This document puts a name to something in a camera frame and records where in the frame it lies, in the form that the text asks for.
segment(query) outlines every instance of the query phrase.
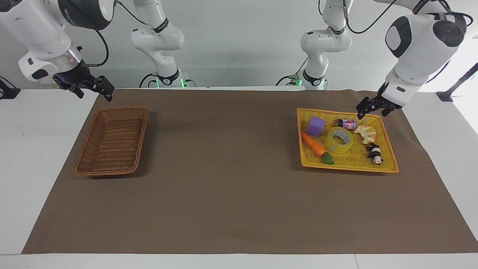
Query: yellow tape roll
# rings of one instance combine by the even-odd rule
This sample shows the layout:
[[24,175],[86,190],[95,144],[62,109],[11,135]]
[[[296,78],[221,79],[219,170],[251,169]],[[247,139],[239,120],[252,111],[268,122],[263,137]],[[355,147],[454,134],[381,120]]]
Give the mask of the yellow tape roll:
[[[335,142],[334,136],[344,140],[345,145]],[[346,153],[352,147],[353,143],[352,133],[342,127],[334,127],[330,129],[326,136],[326,147],[333,153]]]

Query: brown table mat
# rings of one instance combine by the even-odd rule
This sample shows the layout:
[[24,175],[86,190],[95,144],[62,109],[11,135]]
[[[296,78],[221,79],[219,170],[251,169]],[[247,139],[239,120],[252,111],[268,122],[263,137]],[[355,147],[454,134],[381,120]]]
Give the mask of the brown table mat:
[[[353,112],[367,95],[375,93],[116,90],[112,103],[98,98],[23,253],[478,252],[401,111],[384,118],[400,173],[301,167],[296,108]],[[139,168],[76,176],[92,117],[111,106],[150,110]]]

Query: basket rim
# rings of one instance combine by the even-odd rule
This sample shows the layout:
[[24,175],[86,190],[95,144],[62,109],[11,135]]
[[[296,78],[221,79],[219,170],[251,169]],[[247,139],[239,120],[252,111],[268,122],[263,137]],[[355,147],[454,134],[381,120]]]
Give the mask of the basket rim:
[[390,151],[390,155],[392,158],[393,162],[393,169],[390,170],[375,170],[375,169],[370,169],[370,168],[342,168],[342,167],[333,167],[333,166],[321,166],[321,165],[311,165],[307,163],[304,160],[304,147],[302,143],[302,137],[301,137],[301,123],[302,123],[302,112],[321,112],[321,113],[327,113],[327,114],[333,114],[333,115],[347,115],[347,116],[356,116],[356,113],[353,112],[339,112],[339,111],[332,111],[332,110],[322,110],[322,109],[313,109],[313,108],[297,108],[297,129],[298,129],[298,135],[299,135],[299,152],[300,152],[300,159],[301,159],[301,164],[303,167],[309,167],[309,168],[321,168],[321,169],[333,169],[333,170],[347,170],[347,171],[361,171],[361,172],[375,172],[375,173],[398,173],[398,163],[395,158],[395,154],[393,152],[393,149],[391,147],[391,143],[387,134],[387,131],[385,129],[385,124],[383,123],[382,117],[379,115],[374,115],[374,114],[367,114],[365,117],[370,117],[370,118],[375,118],[378,119],[380,127],[383,131],[383,134],[385,136],[385,141],[387,142],[387,148]]
[[[85,149],[88,145],[89,139],[90,139],[90,134],[91,131],[93,130],[93,126],[95,125],[97,117],[102,114],[105,111],[111,111],[111,110],[125,110],[125,109],[136,109],[136,110],[142,110],[144,111],[144,119],[142,121],[141,125],[141,133],[140,133],[140,139],[139,139],[139,144],[138,144],[138,150],[136,151],[136,158],[134,160],[134,165],[131,168],[128,169],[122,169],[122,170],[110,170],[110,171],[103,171],[103,172],[80,172],[78,171],[79,164],[83,158],[83,153],[85,152]],[[146,124],[148,122],[148,108],[144,106],[121,106],[121,107],[110,107],[110,108],[104,108],[96,111],[95,116],[91,120],[90,127],[88,128],[87,135],[85,137],[85,141],[83,142],[83,146],[81,147],[80,154],[78,155],[78,159],[76,160],[75,163],[75,174],[78,176],[115,176],[115,175],[127,175],[127,174],[132,174],[136,171],[139,165],[139,160],[141,157],[141,150],[142,150],[142,145],[144,141],[144,134],[146,132]]]

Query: white wall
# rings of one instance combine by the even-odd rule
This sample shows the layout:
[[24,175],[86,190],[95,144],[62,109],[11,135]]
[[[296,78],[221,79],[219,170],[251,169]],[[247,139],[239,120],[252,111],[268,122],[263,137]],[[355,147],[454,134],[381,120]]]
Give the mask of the white wall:
[[[132,1],[123,2],[134,12]],[[455,11],[468,12],[478,20],[478,1],[448,0]],[[300,49],[303,33],[325,29],[317,12],[316,0],[163,0],[171,23],[186,36],[185,47],[176,52],[178,66],[198,86],[262,86],[295,72],[305,53]],[[372,0],[355,0],[350,13],[354,30],[368,26],[387,5]],[[403,7],[392,7],[368,32],[355,35],[352,47],[329,54],[329,89],[376,90],[396,59],[385,46],[384,36],[399,16],[411,14]],[[94,75],[105,75],[117,88],[137,87],[141,78],[154,72],[149,58],[130,42],[131,30],[140,24],[120,6],[114,20],[103,32],[111,56]],[[467,37],[478,31],[478,22]],[[67,27],[76,45],[82,45],[86,62],[104,57],[101,40],[93,30]],[[17,60],[27,52],[0,26],[0,74],[21,88],[39,88],[20,72]]]

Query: can label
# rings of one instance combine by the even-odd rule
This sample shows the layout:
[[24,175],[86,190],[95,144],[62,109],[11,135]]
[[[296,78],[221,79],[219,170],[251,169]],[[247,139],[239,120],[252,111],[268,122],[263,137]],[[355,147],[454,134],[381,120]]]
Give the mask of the can label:
[[357,121],[354,120],[337,120],[337,126],[345,128],[347,130],[355,130],[357,127]]

